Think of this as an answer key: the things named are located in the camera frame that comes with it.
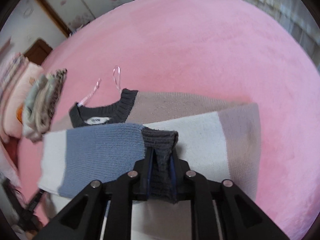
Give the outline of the colour-block knit sweater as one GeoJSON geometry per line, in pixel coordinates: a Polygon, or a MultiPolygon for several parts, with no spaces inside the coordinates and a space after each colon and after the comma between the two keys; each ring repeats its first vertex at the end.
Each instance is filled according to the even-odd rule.
{"type": "Polygon", "coordinates": [[[183,93],[124,91],[101,121],[63,120],[43,139],[40,189],[75,197],[93,180],[108,182],[131,171],[149,149],[150,199],[133,205],[134,239],[190,239],[188,201],[174,196],[174,152],[213,181],[230,179],[251,199],[257,194],[261,126],[256,103],[228,102],[183,93]]]}

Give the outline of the pink pillow orange print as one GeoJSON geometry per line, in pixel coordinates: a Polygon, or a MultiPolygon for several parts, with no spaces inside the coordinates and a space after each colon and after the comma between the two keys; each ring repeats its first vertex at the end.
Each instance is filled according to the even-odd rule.
{"type": "Polygon", "coordinates": [[[22,108],[34,82],[42,75],[44,69],[29,62],[9,93],[2,109],[1,140],[7,144],[10,137],[20,139],[22,136],[22,108]]]}

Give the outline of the folded grey fleece garment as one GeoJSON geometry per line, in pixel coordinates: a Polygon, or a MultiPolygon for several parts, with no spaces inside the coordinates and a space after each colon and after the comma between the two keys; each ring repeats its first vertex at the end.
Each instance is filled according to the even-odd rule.
{"type": "Polygon", "coordinates": [[[22,110],[22,135],[32,142],[37,142],[42,138],[42,135],[37,130],[35,124],[37,98],[40,96],[40,93],[44,91],[48,81],[50,81],[52,78],[52,74],[41,74],[34,82],[24,101],[22,110]]]}

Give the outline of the folded patterned garment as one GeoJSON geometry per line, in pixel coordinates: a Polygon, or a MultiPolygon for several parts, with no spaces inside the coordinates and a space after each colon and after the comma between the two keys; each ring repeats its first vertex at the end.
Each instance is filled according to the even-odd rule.
{"type": "Polygon", "coordinates": [[[37,131],[41,134],[50,130],[52,118],[55,114],[56,104],[60,99],[67,77],[67,69],[58,69],[47,75],[47,83],[37,96],[37,110],[35,124],[37,131]]]}

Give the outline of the striped folded quilt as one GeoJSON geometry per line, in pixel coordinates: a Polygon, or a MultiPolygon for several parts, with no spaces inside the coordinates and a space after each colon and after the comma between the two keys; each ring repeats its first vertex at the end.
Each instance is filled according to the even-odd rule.
{"type": "Polygon", "coordinates": [[[9,83],[17,77],[19,70],[25,70],[28,63],[28,58],[21,53],[10,53],[1,61],[1,99],[9,83]]]}

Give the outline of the dark wooden headboard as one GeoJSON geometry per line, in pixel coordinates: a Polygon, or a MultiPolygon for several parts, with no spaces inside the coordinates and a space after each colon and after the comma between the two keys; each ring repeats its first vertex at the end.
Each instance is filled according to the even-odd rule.
{"type": "Polygon", "coordinates": [[[38,38],[24,53],[23,55],[28,58],[30,62],[37,65],[43,64],[48,55],[52,52],[52,47],[47,44],[43,39],[38,38]]]}

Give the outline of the pink bed blanket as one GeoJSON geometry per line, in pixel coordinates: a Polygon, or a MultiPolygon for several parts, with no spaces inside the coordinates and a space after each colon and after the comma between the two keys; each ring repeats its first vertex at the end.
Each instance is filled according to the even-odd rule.
{"type": "Polygon", "coordinates": [[[121,85],[256,102],[262,129],[257,204],[291,238],[319,213],[319,73],[268,14],[243,0],[135,0],[62,42],[44,69],[65,68],[54,119],[101,85],[89,102],[119,97],[121,85]]]}

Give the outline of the beige lace covered furniture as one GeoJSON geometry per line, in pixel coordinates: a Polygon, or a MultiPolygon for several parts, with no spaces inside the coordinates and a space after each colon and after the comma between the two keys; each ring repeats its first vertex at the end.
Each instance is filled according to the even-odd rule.
{"type": "Polygon", "coordinates": [[[244,0],[274,18],[319,69],[319,26],[301,0],[244,0]]]}

